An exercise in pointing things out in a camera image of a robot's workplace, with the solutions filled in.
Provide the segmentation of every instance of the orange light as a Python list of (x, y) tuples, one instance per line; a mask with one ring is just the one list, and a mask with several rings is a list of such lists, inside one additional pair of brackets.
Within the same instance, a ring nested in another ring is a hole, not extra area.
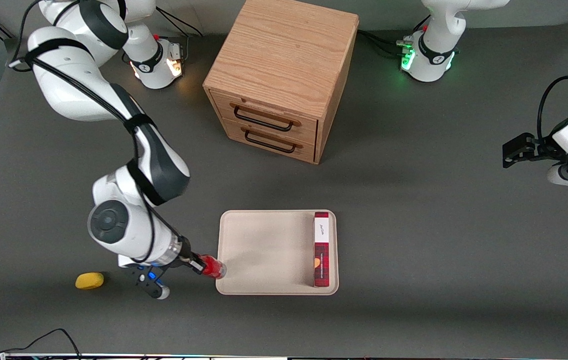
[(181, 61), (166, 59), (166, 64), (175, 78), (181, 75)]

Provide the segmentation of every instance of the table surface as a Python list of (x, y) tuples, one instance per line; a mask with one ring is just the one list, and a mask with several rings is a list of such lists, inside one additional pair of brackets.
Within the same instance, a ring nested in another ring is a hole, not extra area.
[[(226, 137), (201, 87), (222, 41), (192, 39), (166, 89), (119, 59), (103, 66), (190, 167), (188, 191), (159, 211), (214, 254), (226, 210), (333, 210), (338, 292), (224, 296), (180, 268), (165, 275), (170, 298), (151, 299), (86, 230), (92, 183), (130, 159), (130, 137), (116, 121), (62, 118), (31, 73), (6, 71), (0, 349), (63, 327), (84, 353), (568, 358), (568, 187), (546, 181), (550, 162), (501, 168), (501, 144), (534, 130), (542, 92), (568, 75), (568, 25), (470, 29), (431, 84), (358, 37), (319, 166)], [(568, 82), (545, 115), (547, 130), (568, 116)], [(112, 279), (75, 289), (89, 271)], [(71, 347), (56, 335), (31, 350)]]

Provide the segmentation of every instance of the tray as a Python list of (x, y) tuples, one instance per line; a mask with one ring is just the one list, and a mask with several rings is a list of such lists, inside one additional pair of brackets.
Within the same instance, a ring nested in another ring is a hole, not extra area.
[[(330, 218), (330, 286), (313, 286), (313, 219)], [(229, 210), (219, 225), (217, 291), (243, 296), (329, 296), (339, 287), (337, 226), (329, 210)]]

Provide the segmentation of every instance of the yellow sponge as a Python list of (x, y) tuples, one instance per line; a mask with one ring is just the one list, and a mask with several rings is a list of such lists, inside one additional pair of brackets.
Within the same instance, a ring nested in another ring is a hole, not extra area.
[(104, 284), (104, 274), (101, 272), (87, 272), (77, 276), (75, 287), (81, 290), (90, 290)]

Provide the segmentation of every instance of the black metal handle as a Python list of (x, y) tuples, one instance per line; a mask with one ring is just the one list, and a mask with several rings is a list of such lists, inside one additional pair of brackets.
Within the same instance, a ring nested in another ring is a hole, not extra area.
[(282, 153), (292, 154), (293, 151), (295, 151), (295, 148), (297, 147), (297, 145), (293, 144), (292, 148), (281, 148), (279, 146), (270, 145), (269, 143), (265, 143), (263, 141), (251, 139), (250, 137), (248, 137), (249, 134), (250, 134), (250, 130), (245, 130), (244, 138), (246, 139), (246, 141), (252, 142), (252, 143), (257, 144), (257, 145), (265, 146), (266, 148), (270, 148), (272, 150), (281, 151)]
[(277, 130), (278, 132), (290, 132), (290, 130), (293, 128), (293, 121), (289, 122), (288, 126), (282, 127), (282, 126), (272, 125), (272, 123), (267, 123), (267, 122), (264, 122), (264, 121), (261, 121), (261, 120), (257, 120), (256, 118), (240, 115), (240, 114), (237, 113), (238, 111), (240, 111), (240, 107), (236, 106), (235, 111), (233, 112), (235, 114), (236, 118), (244, 120), (244, 121), (248, 121), (249, 123), (254, 123), (254, 124), (257, 124), (257, 125), (261, 125), (261, 126), (266, 126), (267, 128)]

